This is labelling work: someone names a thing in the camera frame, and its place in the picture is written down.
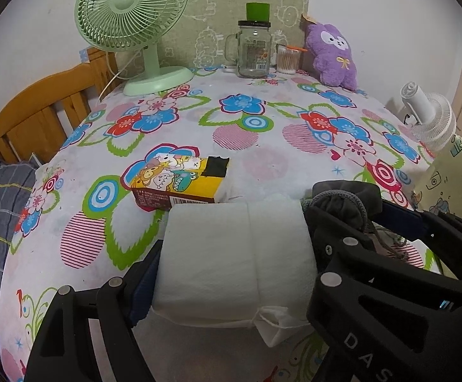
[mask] floral bedsheet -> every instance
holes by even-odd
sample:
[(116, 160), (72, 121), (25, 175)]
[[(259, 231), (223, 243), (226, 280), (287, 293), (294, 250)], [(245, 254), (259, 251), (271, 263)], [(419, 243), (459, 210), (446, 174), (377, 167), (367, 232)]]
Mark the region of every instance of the floral bedsheet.
[[(230, 157), (232, 197), (241, 199), (299, 199), (315, 182), (348, 179), (375, 183), (405, 207), (413, 177), (432, 161), (364, 91), (328, 88), (304, 71), (257, 80), (225, 69), (194, 73), (154, 95), (116, 89), (38, 170), (0, 291), (1, 358), (11, 381), (23, 378), (57, 288), (100, 287), (162, 238), (168, 214), (138, 208), (130, 186), (157, 154)], [(410, 263), (433, 268), (422, 244), (409, 250)], [(91, 326), (103, 380), (113, 380), (98, 323)], [(134, 333), (159, 382), (305, 382), (326, 351), (309, 329), (267, 348), (253, 329), (186, 328), (151, 313)]]

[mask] fan stand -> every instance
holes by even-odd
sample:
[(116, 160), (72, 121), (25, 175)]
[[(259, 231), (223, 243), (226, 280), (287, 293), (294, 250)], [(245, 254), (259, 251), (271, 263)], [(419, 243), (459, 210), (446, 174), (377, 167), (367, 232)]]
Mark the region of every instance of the fan stand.
[(125, 96), (149, 95), (176, 88), (194, 77), (194, 74), (183, 66), (160, 67), (156, 43), (143, 49), (143, 58), (144, 72), (126, 82), (123, 89)]

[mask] purple plush toy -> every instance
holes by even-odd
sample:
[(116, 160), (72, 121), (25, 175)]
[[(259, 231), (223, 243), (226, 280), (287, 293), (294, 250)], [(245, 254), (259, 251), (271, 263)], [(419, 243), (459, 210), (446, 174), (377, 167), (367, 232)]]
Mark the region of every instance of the purple plush toy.
[(339, 30), (331, 24), (317, 23), (310, 24), (308, 31), (306, 47), (316, 57), (313, 66), (321, 73), (321, 83), (357, 90), (357, 69), (351, 49)]

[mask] glass mason jar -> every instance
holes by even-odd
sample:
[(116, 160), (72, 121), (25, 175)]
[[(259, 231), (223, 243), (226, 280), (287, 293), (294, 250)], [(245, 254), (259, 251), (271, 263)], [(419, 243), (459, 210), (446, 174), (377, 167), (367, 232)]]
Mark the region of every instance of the glass mason jar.
[[(257, 79), (268, 76), (272, 47), (270, 23), (241, 20), (238, 26), (240, 31), (226, 38), (224, 57), (227, 61), (236, 63), (238, 74), (242, 77)], [(230, 53), (232, 39), (238, 40), (237, 56)]]

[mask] green desk fan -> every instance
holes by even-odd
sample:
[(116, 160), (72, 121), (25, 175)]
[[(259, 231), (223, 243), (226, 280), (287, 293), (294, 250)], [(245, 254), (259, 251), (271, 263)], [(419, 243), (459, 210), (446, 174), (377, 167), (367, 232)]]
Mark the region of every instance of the green desk fan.
[(123, 93), (138, 96), (175, 88), (192, 79), (186, 67), (159, 67), (157, 42), (180, 18), (187, 0), (77, 0), (75, 20), (92, 46), (110, 52), (143, 49), (144, 72)]

